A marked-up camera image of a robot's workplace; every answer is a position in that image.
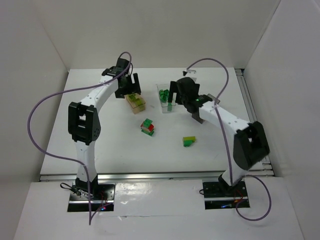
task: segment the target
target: white table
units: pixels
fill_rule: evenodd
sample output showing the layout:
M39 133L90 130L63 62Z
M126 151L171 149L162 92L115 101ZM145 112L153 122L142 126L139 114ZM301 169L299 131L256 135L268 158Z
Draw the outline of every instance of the white table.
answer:
M261 178L270 190L272 209L258 222L241 219L235 209L205 210L201 180L140 181L116 186L114 212L67 212L70 192L59 182L30 186L14 240L303 240L280 177ZM248 178L249 218L262 216L268 198L260 182Z
M228 161L221 130L205 122L195 121L183 106L175 113L162 113L156 84L167 84L182 78L183 68L137 68L146 110L134 115L125 99L114 94L99 113L101 134L95 145L96 170L100 174L197 172L227 169ZM70 70L65 89L95 85L103 69ZM222 68L196 68L196 82L201 94L217 96L226 82ZM220 105L249 120L244 99L233 68L228 68L230 80L222 94ZM68 105L79 102L90 90L62 96L47 150L60 156L76 157L76 148L68 133ZM146 119L153 120L155 134L141 132ZM191 147L183 147L182 138L196 136ZM254 166L262 170L261 163ZM45 156L41 175L76 174L78 164Z

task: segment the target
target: small wooden crate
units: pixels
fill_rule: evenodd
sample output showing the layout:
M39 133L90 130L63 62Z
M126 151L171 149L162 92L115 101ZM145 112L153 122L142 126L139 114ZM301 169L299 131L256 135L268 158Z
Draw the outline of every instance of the small wooden crate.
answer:
M140 113L146 109L146 101L137 93L124 96L129 103L134 114Z

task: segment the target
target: wire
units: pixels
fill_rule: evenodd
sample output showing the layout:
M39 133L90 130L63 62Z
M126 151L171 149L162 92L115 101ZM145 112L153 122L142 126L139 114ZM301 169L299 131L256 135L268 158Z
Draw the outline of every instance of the wire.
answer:
M236 194L239 194L240 195L240 199L236 199ZM239 202L239 201L241 201L242 199L244 199L244 196L243 196L243 194L238 190L238 189L236 189L235 191L234 191L234 198L233 198L233 200L234 200L234 204L235 203L237 203L237 202Z
M228 83L229 83L229 72L228 72L226 66L225 66L222 62L220 62L219 60L216 60L216 59L214 59L214 58L210 58L210 57L201 58L201 59L195 61L195 62L192 63L190 66L188 66L188 67L186 68L186 70L189 70L192 66L194 66L195 64L197 64L197 63L199 63L199 62L201 62L201 61L204 61L204 60L210 60L210 61L214 61L214 62L220 64L221 67L223 67L223 69L225 70L225 73L226 73L225 85L223 86L223 88L221 89L221 91L219 92L219 94L216 96L216 98L215 98L215 100L214 100L214 109L215 109L216 115L217 115L217 117L218 117L219 124L220 124L221 131L222 131L222 135L223 135L223 139L224 139L224 144L225 144L225 149L226 149L226 154L227 154L227 157L228 157L228 164L229 164L230 183L231 183L231 186L232 186L232 185L233 185L233 176L232 176L231 155L230 155L230 150L229 150L229 145L228 145L228 140L227 140L227 135L226 135L226 131L225 131L225 128L224 128L224 124L223 124L223 122L222 122L221 116L220 116L220 114L219 114L219 110L218 110L218 108L217 108L217 101L218 101L218 99L220 99L221 94L224 92L224 90L226 89L226 87L227 87L227 85L228 85ZM252 221L252 222L260 221L260 220L264 219L266 216L268 216L268 214L269 214L270 211L271 211L272 200L271 200L270 192L269 192L267 186L265 185L265 183L264 183L260 178L258 178L258 177L256 177L256 176L253 176L253 175L249 175L249 174L243 176L242 178L244 178L244 177L252 177L252 178L254 178L254 179L257 179L257 180L264 186L264 188L265 188L265 190L266 190L266 193L268 194L268 198L269 198L269 208L268 208L267 212L266 212L262 217L259 217L259 218L256 218L256 219L247 218L247 217L243 216L243 215L239 212L239 210L238 210L239 204L244 201L244 199L243 199L243 200L239 201L239 202L236 204L235 210L236 210L236 212L239 214L239 216L240 216L241 218L245 219L245 220Z
M127 54L129 55L129 64L128 66L117 76L115 76L114 78L112 78L111 80L109 81L106 81L104 82L104 84L107 84L107 83L110 83L116 79L118 79L119 77L121 77L122 75L124 75L126 73L126 71L128 71L128 69L130 68L130 65L131 65L131 61L132 61L132 56L129 52L127 51L124 51L123 53L120 54L119 58L122 57L122 55L124 54ZM85 175L86 175L86 179L87 179L87 188L88 188L88 196L91 196L91 185L90 185L90 178L89 178L89 172L88 172L88 169L87 169L87 166L80 160L77 160L77 159L74 159L74 158L70 158L70 157L65 157L65 156L59 156L59 155L55 155L55 154L52 154L50 152L47 152L46 150L42 149L35 141L32 133L31 133L31 119L32 119L32 116L33 114L35 113L36 109L39 107L40 104L42 104L45 100L47 99L50 99L54 96L57 96L57 95L61 95L61 94L66 94L66 93L71 93L71 92L75 92L75 91L80 91L80 90L87 90L87 89L94 89L94 88L97 88L97 87L100 87L104 84L97 84L97 85L92 85L92 86L85 86L85 87L79 87L79 88L73 88L73 89L68 89L68 90L63 90L63 91L59 91L59 92L56 92L56 93L52 93L46 97L44 97L43 99L41 99L34 107L33 109L31 110L30 114L29 114L29 117L28 117L28 120L27 120L27 131L28 131L28 135L29 135L29 138L31 140L31 142L33 143L33 145L42 153L50 156L50 157L53 157L53 158L57 158L57 159L62 159L62 160L68 160L68 161L72 161L72 162L76 162L80 165L83 166L84 168L84 171L85 171ZM88 208L89 208L89 225L91 225L91 221L94 217L94 215L101 209L103 208L104 206L102 207L99 207L93 214L92 214L92 208L91 208L91 199L90 197L88 197Z
M130 62L130 65L131 65L131 72L130 72L130 75L131 75L132 72L134 71L134 65L132 64L132 62Z
M79 192L77 189L75 189L74 187L70 186L69 184L66 184L65 182L60 183L60 188L70 190L74 194Z
M225 128L224 128L224 124L222 122L220 113L219 113L218 108L217 108L218 99L220 99L221 94L224 92L224 90L226 89L226 87L227 87L227 85L229 83L229 72L228 72L226 66L222 62L220 62L219 60L216 60L214 58L210 58L210 57L201 58L201 59L195 61L194 63L192 63L186 69L189 70L192 66L194 66L195 64L197 64L197 63L199 63L201 61L204 61L204 60L210 60L210 61L214 61L214 62L220 64L220 66L223 67L223 69L225 71L225 74L226 74L225 85L223 86L223 88L221 89L221 91L219 92L219 94L216 96L216 98L214 100L214 106L215 106L214 109L215 109L216 115L218 117L220 126L221 126L221 131L222 131L224 144L225 144L225 149L226 149L226 155L228 157L228 163L229 163L230 183L231 183L231 186L232 186L233 185L233 177L232 177L231 155L230 155L230 150L229 150L229 145L228 145L228 140L227 140L227 135L226 135L226 131L225 131Z
M100 203L99 207L101 207L102 204L104 203L104 195L103 195L102 191L100 192L100 195L101 195L101 203Z
M239 216L240 216L241 218L243 218L243 219L245 219L245 220L247 220L247 221L257 222L257 221L260 221L260 220L264 219L264 218L265 218L266 216L268 216L268 214L270 213L270 211L271 211L271 206L272 206L271 195L270 195L270 192L269 192L266 184L265 184L260 178L254 176L254 175L249 175L249 174L246 175L245 177L251 177L251 178L257 179L257 180L264 186L264 189L265 189L266 193L268 194L268 198L269 198L269 207L268 207L268 210L266 211L266 213L265 213L263 216L258 217L258 218L254 218L254 219L252 219L252 218L247 218L246 216L243 216L243 215L239 212L239 209L238 209L239 204L242 203L243 201L245 201L245 199L239 201L239 202L235 205L235 210L236 210L236 212L239 214Z

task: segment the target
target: metal frame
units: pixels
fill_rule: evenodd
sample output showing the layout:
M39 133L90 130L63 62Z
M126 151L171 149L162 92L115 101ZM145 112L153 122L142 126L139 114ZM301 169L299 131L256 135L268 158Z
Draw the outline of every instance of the metal frame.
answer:
M245 108L247 110L249 120L251 122L257 120L256 112L251 101L250 93L247 87L246 80L243 75L243 69L235 69L235 74L238 79L242 97L244 100ZM261 177L274 177L274 171L267 156L262 160L263 170L252 170L249 173ZM161 173L119 173L119 174L98 174L98 182L103 183L116 183L125 181L149 181L149 180L171 180L171 179L212 179L218 180L218 177L223 171L201 171L201 172L161 172ZM60 182L60 181L74 181L76 174L68 175L41 175L40 182Z

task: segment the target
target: transparent container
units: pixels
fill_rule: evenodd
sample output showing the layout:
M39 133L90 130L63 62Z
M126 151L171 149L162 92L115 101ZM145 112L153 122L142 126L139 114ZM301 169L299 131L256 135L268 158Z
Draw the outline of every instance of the transparent container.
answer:
M165 97L161 96L160 92L161 91L169 91L170 90L170 84L157 84L157 93L158 93L158 98L159 102L161 104L161 110L163 114L170 114L174 113L176 111L176 93L173 94L172 98L172 103L168 103L168 99L165 99Z
M124 97L134 114L140 113L146 109L146 101L138 93L128 94Z

